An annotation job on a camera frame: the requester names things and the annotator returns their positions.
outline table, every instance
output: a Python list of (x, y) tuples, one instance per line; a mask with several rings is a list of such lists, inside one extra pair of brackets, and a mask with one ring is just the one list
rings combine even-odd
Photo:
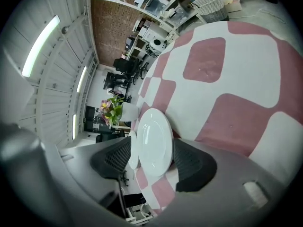
[[(139, 119), (157, 108), (175, 137), (249, 157), (283, 185), (303, 159), (303, 58), (285, 40), (244, 22), (197, 27), (157, 58), (139, 91)], [(155, 212), (175, 196), (178, 170), (162, 177), (135, 170)]]

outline storage box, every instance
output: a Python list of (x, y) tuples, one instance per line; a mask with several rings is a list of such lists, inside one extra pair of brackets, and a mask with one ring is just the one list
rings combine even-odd
[(149, 0), (145, 6), (145, 10), (154, 16), (157, 16), (161, 10), (169, 3), (170, 0)]
[(242, 6), (240, 0), (222, 0), (227, 13), (240, 11)]
[(175, 13), (170, 16), (167, 21), (174, 27), (179, 27), (181, 23), (188, 20), (190, 13), (188, 13), (180, 4), (174, 9)]

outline white plate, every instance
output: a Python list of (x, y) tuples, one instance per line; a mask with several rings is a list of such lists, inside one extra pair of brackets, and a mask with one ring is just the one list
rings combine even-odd
[(161, 176), (172, 161), (171, 126), (165, 115), (158, 109), (147, 110), (138, 125), (137, 145), (139, 159), (144, 172)]
[(132, 141), (131, 157), (128, 160), (128, 164), (134, 170), (139, 166), (137, 136), (134, 131), (130, 131), (128, 136), (131, 137), (131, 141)]

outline fluorescent light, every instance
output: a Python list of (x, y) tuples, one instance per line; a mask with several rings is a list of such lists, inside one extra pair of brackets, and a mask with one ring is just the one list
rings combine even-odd
[(76, 115), (72, 116), (72, 139), (76, 138)]
[(77, 93), (80, 92), (81, 83), (82, 83), (82, 81), (83, 81), (85, 71), (86, 71), (86, 67), (84, 67), (84, 69), (83, 69), (83, 71), (82, 71), (82, 74), (81, 74), (81, 77), (80, 77), (80, 81), (79, 81), (79, 84), (78, 84), (78, 87), (77, 87)]
[(48, 23), (48, 25), (44, 28), (44, 30), (41, 32), (37, 40), (35, 41), (32, 49), (30, 50), (27, 61), (24, 64), (22, 75), (25, 77), (30, 77), (30, 74), (32, 72), (34, 63), (36, 61), (36, 58), (47, 40), (48, 36), (51, 34), (51, 32), (56, 28), (56, 26), (60, 23), (60, 19), (58, 15), (53, 17), (53, 19)]

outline pink flower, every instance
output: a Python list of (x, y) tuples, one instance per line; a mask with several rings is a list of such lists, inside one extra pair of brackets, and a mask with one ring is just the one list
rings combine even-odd
[(104, 114), (102, 114), (101, 118), (105, 121), (106, 125), (109, 125), (108, 117), (106, 117)]
[(102, 100), (100, 110), (103, 110), (105, 108), (109, 108), (111, 104), (112, 104), (111, 101), (107, 102), (106, 100)]

